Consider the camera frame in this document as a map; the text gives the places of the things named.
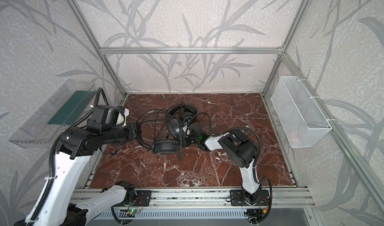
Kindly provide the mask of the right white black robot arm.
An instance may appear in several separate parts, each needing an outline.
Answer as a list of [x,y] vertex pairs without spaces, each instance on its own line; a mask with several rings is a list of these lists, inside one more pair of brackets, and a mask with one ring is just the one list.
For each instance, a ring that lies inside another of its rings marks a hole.
[[195,144],[202,151],[225,150],[228,157],[240,168],[244,201],[253,206],[260,198],[262,186],[257,173],[261,140],[249,128],[237,127],[219,135],[208,136],[198,123],[183,127],[187,146]]

